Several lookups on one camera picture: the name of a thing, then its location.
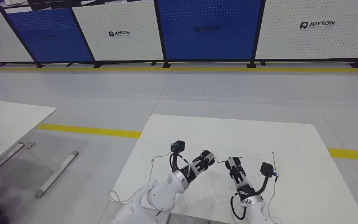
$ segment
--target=gray floor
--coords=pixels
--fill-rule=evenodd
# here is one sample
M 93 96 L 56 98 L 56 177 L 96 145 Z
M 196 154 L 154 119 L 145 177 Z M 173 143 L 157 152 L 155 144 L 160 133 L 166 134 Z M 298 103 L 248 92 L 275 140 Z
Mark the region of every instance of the gray floor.
M 347 63 L 275 63 L 267 68 L 274 67 L 349 68 Z M 50 124 L 135 131 L 144 128 L 151 114 L 308 123 L 317 128 L 328 148 L 358 150 L 357 74 L 0 71 L 0 100 L 56 107 L 55 114 L 45 121 Z M 107 193 L 136 139 L 45 130 L 33 130 L 25 139 L 36 142 L 33 153 L 21 151 L 0 168 L 0 203 L 11 223 L 109 223 L 118 206 L 109 203 Z M 74 150 L 80 155 L 49 191 L 35 200 L 34 192 L 51 175 L 45 164 L 55 170 Z M 358 160 L 334 161 L 358 201 Z M 173 216 L 170 223 L 207 222 Z

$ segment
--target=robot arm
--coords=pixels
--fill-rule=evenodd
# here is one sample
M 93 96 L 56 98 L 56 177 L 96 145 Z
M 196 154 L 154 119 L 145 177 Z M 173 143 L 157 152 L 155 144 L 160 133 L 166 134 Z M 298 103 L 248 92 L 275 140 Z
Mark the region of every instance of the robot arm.
M 176 195 L 183 194 L 189 188 L 190 183 L 215 162 L 214 155 L 205 150 L 191 164 L 179 169 L 177 158 L 181 157 L 179 153 L 184 151 L 184 148 L 185 142 L 183 141 L 172 143 L 173 154 L 170 156 L 170 164 L 173 172 L 168 175 L 167 182 L 158 184 L 157 180 L 153 180 L 145 184 L 117 212 L 111 224 L 158 224 L 163 221 L 165 216 L 174 209 Z M 159 211 L 155 217 L 147 214 L 142 207 L 141 201 L 145 195 L 147 195 L 148 203 Z
M 247 181 L 246 173 L 241 166 L 240 159 L 237 157 L 229 157 L 225 162 L 225 166 L 230 171 L 230 176 L 234 180 L 236 185 L 236 195 L 240 197 L 240 206 L 244 207 L 243 216 L 239 217 L 234 210 L 233 207 L 233 199 L 235 196 L 231 197 L 231 209 L 234 215 L 239 219 L 243 220 L 245 217 L 249 219 L 250 224 L 275 224 L 275 222 L 264 215 L 263 209 L 266 203 L 263 201 L 261 197 L 261 193 L 265 190 L 267 181 L 270 177 L 276 176 L 276 180 L 279 175 L 274 172 L 274 168 L 271 164 L 267 164 L 265 162 L 262 163 L 260 172 L 265 176 L 265 180 L 263 185 L 259 191 L 255 191 L 252 184 Z

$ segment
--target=pegboard panel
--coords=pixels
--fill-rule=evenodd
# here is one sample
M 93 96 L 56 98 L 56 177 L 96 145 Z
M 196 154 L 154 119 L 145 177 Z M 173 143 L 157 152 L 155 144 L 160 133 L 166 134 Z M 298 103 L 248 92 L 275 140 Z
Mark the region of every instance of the pegboard panel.
M 0 62 L 33 62 L 2 15 L 0 15 Z
M 96 60 L 163 60 L 152 0 L 73 11 Z
M 158 0 L 169 60 L 250 59 L 261 0 Z
M 266 0 L 256 58 L 358 58 L 358 1 Z
M 8 16 L 37 61 L 92 61 L 68 8 L 9 13 Z

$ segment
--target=white desk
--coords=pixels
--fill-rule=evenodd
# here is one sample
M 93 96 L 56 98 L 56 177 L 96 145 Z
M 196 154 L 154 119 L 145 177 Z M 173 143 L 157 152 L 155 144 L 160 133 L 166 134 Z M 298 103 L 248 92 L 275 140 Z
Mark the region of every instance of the white desk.
M 285 224 L 357 223 L 358 206 L 318 132 L 309 124 L 152 115 L 113 188 L 122 200 L 148 181 L 151 159 L 167 154 L 170 143 L 177 140 L 186 142 L 181 155 L 190 161 L 202 149 L 219 161 L 243 156 L 242 166 L 256 190 L 264 180 L 259 172 L 261 163 L 273 164 L 274 152 L 280 178 L 270 213 Z M 169 172 L 169 158 L 157 158 L 152 179 L 165 181 Z M 266 203 L 273 185 L 271 178 L 262 194 Z M 172 213 L 240 223 L 230 208 L 234 193 L 229 171 L 223 163 L 215 163 L 190 184 L 184 195 L 178 195 Z M 144 207 L 151 208 L 143 201 Z
M 33 143 L 19 143 L 19 140 L 55 111 L 56 108 L 46 106 L 0 101 L 0 166 L 24 146 L 30 149 L 34 145 Z M 61 165 L 60 170 L 54 172 L 36 192 L 37 198 L 45 193 L 76 155 L 78 152 L 71 153 Z

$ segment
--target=yellow tape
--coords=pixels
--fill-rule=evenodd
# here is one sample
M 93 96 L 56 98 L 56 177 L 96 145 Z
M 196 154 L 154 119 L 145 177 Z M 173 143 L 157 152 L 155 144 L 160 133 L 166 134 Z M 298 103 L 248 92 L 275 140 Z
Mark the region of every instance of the yellow tape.
M 103 128 L 87 128 L 78 126 L 66 126 L 56 124 L 40 124 L 37 126 L 39 130 L 55 130 L 58 132 L 74 132 L 82 134 L 98 134 L 101 136 L 116 136 L 124 138 L 139 138 L 141 132 L 134 132 L 131 130 L 113 130 Z
M 82 134 L 98 134 L 101 136 L 115 136 L 124 138 L 139 138 L 141 132 L 135 132 L 132 130 L 114 130 L 103 128 L 88 128 L 78 126 L 67 126 L 57 124 L 40 124 L 37 126 L 39 130 L 54 130 L 57 132 L 73 132 Z M 329 154 L 335 158 L 349 158 L 352 160 L 358 160 L 358 151 L 355 150 L 340 150 L 337 148 L 329 148 Z
M 358 160 L 358 151 L 356 150 L 339 150 L 337 148 L 329 148 L 329 154 L 335 158 L 350 158 L 352 160 Z
M 118 67 L 118 68 L 76 68 L 76 67 L 63 67 L 63 68 L 0 68 L 0 71 L 36 71 L 36 72 L 60 72 L 60 71 L 203 71 L 203 72 L 357 72 L 358 69 L 354 68 L 218 68 L 218 67 Z

